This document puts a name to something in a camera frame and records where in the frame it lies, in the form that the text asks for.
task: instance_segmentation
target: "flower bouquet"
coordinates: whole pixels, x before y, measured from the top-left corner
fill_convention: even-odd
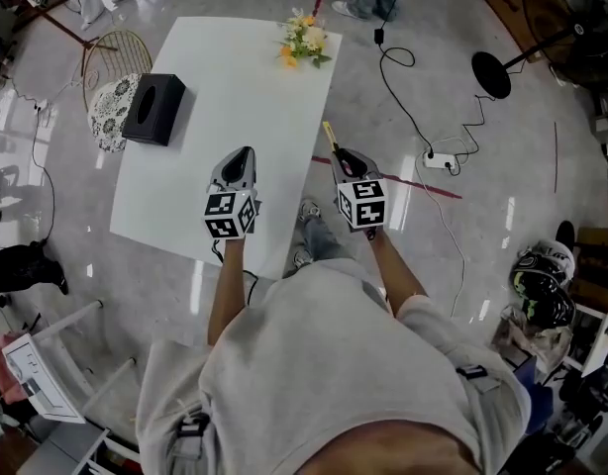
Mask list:
[[[324,29],[315,27],[314,16],[304,16],[300,9],[293,9],[294,18],[286,20],[286,38],[281,42],[280,57],[289,67],[296,67],[300,58],[313,58],[313,65],[320,68],[331,58],[324,54]]]

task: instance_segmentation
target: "stand fan base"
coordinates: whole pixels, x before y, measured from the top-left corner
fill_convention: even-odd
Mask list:
[[[505,99],[511,93],[511,79],[506,68],[493,54],[477,52],[471,59],[475,78],[489,95]]]

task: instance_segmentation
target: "black tissue box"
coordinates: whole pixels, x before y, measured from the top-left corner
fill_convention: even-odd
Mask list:
[[[122,137],[167,146],[185,85],[174,74],[143,74]]]

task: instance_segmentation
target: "gray t-shirt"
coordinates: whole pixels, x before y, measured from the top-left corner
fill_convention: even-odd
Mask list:
[[[245,308],[211,353],[155,346],[138,409],[145,473],[174,460],[174,473],[293,474],[342,432],[386,420],[442,428],[497,473],[524,433],[526,390],[428,298],[408,299],[394,319],[364,279],[351,260],[317,262]],[[456,373],[468,365],[488,376]],[[211,418],[200,461],[169,454],[179,403]]]

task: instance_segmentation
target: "white tiled floor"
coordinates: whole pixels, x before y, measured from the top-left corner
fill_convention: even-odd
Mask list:
[[[423,149],[410,121],[379,73],[380,52],[372,43],[375,22],[363,23],[333,13],[324,0],[320,17],[344,35],[324,118],[341,144],[372,157],[379,168],[405,180],[419,181],[414,162]],[[280,21],[291,7],[311,10],[315,0],[128,0],[113,12],[114,21],[139,34],[152,57],[178,16],[238,16]],[[52,12],[74,30],[79,17],[66,9]],[[86,37],[110,29],[109,14]],[[52,98],[71,79],[81,57],[78,44],[38,20],[21,39],[13,75],[21,93]],[[386,26],[385,45],[410,48],[416,66],[391,62],[383,68],[392,88],[415,115],[431,141],[460,137],[472,144],[462,123],[479,121],[474,94],[482,94],[470,68],[477,50],[502,59],[518,50],[483,0],[401,0],[398,21]],[[544,62],[527,64],[512,76],[513,92],[499,102],[483,101],[486,125],[472,129],[480,145],[458,177],[419,165],[430,185],[461,199],[435,195],[466,259],[466,278],[455,318],[480,338],[489,339],[500,310],[513,295],[508,271],[518,250],[538,238],[551,238],[559,222],[608,226],[606,163],[590,134],[587,96],[560,87]],[[0,246],[46,235],[51,224],[51,190],[31,164],[33,105],[17,99],[11,85],[0,90],[0,168],[16,165],[19,176],[3,187],[4,222]],[[555,138],[558,130],[558,184],[554,193]],[[436,144],[437,150],[462,151],[460,142]],[[320,129],[315,153],[328,156]],[[67,88],[55,101],[51,120],[41,128],[36,157],[55,184],[55,227],[51,246],[62,263],[71,294],[62,297],[50,285],[14,295],[15,309],[32,318],[35,310],[53,321],[103,298],[99,315],[64,335],[82,366],[103,377],[135,355],[137,374],[111,394],[93,418],[133,438],[139,380],[154,337],[192,342],[203,335],[217,269],[166,253],[109,232],[120,153],[97,148],[87,128],[81,88]],[[312,162],[305,193],[320,200],[328,223],[353,255],[375,272],[366,242],[350,235],[335,214],[330,167]],[[416,187],[391,183],[389,233],[399,251],[447,313],[460,285],[462,262],[441,224],[437,206]],[[156,209],[156,199],[152,200]],[[268,283],[260,283],[259,301]]]

